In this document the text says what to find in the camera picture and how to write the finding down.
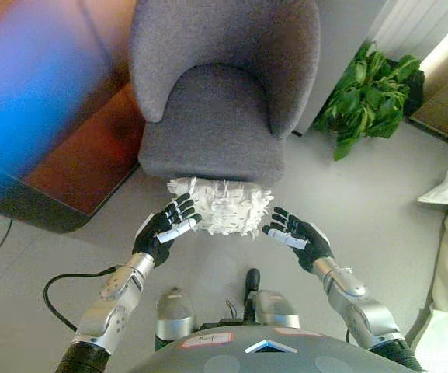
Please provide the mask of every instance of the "label sticker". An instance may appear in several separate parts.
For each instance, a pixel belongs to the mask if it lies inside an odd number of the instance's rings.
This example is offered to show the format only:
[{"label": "label sticker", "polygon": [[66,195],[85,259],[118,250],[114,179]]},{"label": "label sticker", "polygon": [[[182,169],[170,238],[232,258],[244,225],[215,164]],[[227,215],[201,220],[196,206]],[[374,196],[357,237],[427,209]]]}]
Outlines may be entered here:
[{"label": "label sticker", "polygon": [[218,346],[220,344],[230,343],[233,340],[234,333],[207,334],[204,336],[194,336],[185,340],[181,348]]},{"label": "label sticker", "polygon": [[302,329],[294,328],[274,328],[278,334],[283,334],[284,336],[322,336],[319,333],[308,332]]}]

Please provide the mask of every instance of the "white shredded paper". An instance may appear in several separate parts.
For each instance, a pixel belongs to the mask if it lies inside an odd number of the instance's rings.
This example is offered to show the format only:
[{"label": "white shredded paper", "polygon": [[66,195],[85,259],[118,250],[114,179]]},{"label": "white shredded paper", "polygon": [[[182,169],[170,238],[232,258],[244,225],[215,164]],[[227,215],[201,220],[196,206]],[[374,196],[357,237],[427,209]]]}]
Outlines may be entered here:
[{"label": "white shredded paper", "polygon": [[177,197],[185,193],[191,195],[196,213],[203,218],[197,229],[206,229],[211,235],[250,233],[255,238],[266,208],[273,200],[270,190],[238,181],[184,177],[170,180],[167,187]]}]

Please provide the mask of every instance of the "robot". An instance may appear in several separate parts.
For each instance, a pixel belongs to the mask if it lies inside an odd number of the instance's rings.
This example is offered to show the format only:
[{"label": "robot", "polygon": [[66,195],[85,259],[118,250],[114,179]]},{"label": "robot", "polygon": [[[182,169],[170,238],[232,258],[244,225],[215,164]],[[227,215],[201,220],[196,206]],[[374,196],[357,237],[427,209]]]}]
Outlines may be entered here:
[{"label": "robot", "polygon": [[[141,299],[149,273],[162,265],[176,237],[201,216],[185,194],[140,227],[132,257],[117,267],[82,316],[56,372],[104,372],[118,347],[130,314]],[[298,314],[276,291],[259,289],[259,271],[245,283],[243,319],[196,324],[196,313],[180,289],[157,304],[156,352],[132,372],[394,372],[423,371],[389,310],[371,298],[349,268],[335,262],[330,243],[315,225],[275,207],[263,227],[284,243],[300,267],[318,277],[331,307],[343,318],[358,347],[300,328]]]}]

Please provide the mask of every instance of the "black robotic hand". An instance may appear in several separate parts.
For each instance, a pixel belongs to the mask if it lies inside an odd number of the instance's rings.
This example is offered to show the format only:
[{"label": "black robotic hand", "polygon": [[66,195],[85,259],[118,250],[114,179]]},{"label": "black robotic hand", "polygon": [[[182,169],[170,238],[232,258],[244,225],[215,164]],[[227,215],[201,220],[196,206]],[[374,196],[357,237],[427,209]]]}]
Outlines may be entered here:
[{"label": "black robotic hand", "polygon": [[137,234],[132,253],[151,255],[155,259],[155,267],[163,264],[170,255],[174,238],[201,221],[201,215],[195,214],[193,205],[189,193],[186,193],[168,204],[162,212],[148,218]]},{"label": "black robotic hand", "polygon": [[327,237],[315,225],[301,221],[280,207],[273,210],[273,221],[262,230],[293,248],[301,268],[312,273],[315,260],[334,257]]}]

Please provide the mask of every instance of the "robotic arm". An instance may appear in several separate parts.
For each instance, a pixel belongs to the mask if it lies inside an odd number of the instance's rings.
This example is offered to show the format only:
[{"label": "robotic arm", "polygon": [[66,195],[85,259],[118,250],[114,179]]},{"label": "robotic arm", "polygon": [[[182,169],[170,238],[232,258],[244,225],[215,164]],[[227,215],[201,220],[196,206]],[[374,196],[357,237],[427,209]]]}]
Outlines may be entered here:
[{"label": "robotic arm", "polygon": [[137,231],[132,257],[106,281],[56,372],[100,373],[123,338],[130,314],[141,300],[149,273],[163,264],[174,239],[194,228],[201,215],[184,194],[162,212],[151,214]]},{"label": "robotic arm", "polygon": [[320,229],[280,207],[274,211],[273,222],[263,227],[264,233],[291,246],[300,266],[319,278],[329,304],[344,319],[359,346],[422,371],[390,311],[370,297],[351,268],[335,262],[330,242]]}]

